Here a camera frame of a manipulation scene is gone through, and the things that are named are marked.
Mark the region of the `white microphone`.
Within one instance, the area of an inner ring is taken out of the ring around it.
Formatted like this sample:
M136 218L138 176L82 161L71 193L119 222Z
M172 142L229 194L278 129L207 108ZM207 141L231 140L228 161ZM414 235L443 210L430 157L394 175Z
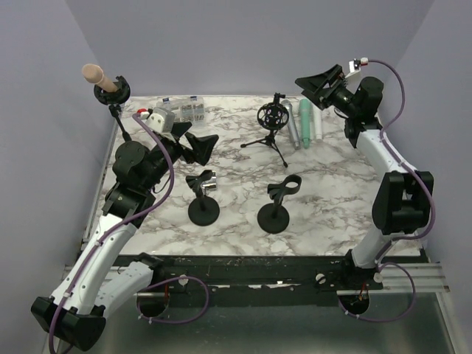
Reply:
M318 108L313 109L313 124L314 124L316 140L322 141L323 140L322 113Z

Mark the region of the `teal microphone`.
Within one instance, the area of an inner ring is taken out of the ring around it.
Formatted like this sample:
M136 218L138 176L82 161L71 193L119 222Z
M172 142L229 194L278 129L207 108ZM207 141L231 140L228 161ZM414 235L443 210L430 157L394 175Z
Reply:
M311 141L310 122L312 120L312 105L306 98L299 101L299 116L301 121L302 145L304 149L308 149Z

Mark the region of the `grey metal microphone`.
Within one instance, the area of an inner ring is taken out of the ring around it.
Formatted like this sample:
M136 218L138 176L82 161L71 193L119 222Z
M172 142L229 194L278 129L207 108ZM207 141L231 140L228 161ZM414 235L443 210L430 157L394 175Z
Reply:
M293 106L289 100L283 100L281 104L286 108L288 112L288 132L289 138L291 140L292 145L294 146L295 150L301 149L301 142L298 134L298 130L296 128L296 123L293 115Z

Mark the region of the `black tripod shock mount stand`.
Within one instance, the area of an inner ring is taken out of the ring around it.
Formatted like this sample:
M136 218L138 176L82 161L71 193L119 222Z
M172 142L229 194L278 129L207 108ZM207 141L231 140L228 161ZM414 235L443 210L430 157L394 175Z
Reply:
M255 140L253 142L241 144L241 148L246 148L254 144L265 145L272 150L275 150L282 160L284 167L288 166L288 163L282 156L280 149L277 147L275 137L277 133L288 124L288 109L281 104L280 100L284 99L285 95L281 93L275 93L274 98L271 102L262 105L257 112L258 124L269 131L262 139Z

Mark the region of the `black white-mic stand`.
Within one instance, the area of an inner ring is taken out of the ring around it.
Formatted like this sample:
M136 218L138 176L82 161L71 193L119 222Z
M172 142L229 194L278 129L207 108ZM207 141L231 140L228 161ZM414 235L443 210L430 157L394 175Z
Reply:
M195 199L188 207L188 216L197 226L209 226L213 224L220 215L218 202L204 192L202 184L212 178L211 170L204 170L198 176L187 176L187 186L194 192Z

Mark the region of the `black mic stand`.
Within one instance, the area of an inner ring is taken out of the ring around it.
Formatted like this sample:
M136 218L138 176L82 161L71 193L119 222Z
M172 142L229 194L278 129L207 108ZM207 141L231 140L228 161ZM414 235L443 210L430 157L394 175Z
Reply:
M272 203L265 204L257 213L257 222L263 231L275 235L286 230L290 215L282 202L285 196L298 193L301 184L300 176L289 175L283 182L267 186L267 193Z

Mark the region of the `beige microphone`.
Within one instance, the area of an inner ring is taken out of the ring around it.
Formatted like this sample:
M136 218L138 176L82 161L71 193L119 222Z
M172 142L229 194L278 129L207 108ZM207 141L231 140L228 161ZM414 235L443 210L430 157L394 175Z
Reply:
M87 63L83 66L81 72L87 82L98 86L103 91L110 93L118 91L117 85L104 74L100 66Z

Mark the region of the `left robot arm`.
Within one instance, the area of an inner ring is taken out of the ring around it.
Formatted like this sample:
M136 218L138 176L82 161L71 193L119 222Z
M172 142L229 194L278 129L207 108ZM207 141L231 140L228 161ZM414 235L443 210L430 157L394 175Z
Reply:
M176 179L175 162L206 165L219 137L197 137L189 132L188 122L173 124L167 133L145 123L141 126L156 143L154 148L130 137L117 148L116 182L105 197L93 237L52 294L39 296L32 304L32 315L48 334L50 353L58 352L56 340L68 345L66 353L72 348L90 350L108 317L132 295L165 289L177 281L164 278L163 260L143 253L117 278L104 282L125 244L169 198Z

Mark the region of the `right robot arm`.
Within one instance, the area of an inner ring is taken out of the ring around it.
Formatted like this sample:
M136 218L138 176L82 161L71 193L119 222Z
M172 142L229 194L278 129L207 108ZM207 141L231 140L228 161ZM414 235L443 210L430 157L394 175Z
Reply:
M354 289L366 280L364 268L377 267L396 242L427 235L435 220L435 206L433 175L416 170L399 154L377 117L384 83L376 77L364 77L358 88L350 91L347 78L342 67L335 65L321 74L300 77L295 83L317 108L336 108L343 113L344 135L381 177L372 205L373 226L351 250L353 263L339 271L341 284Z

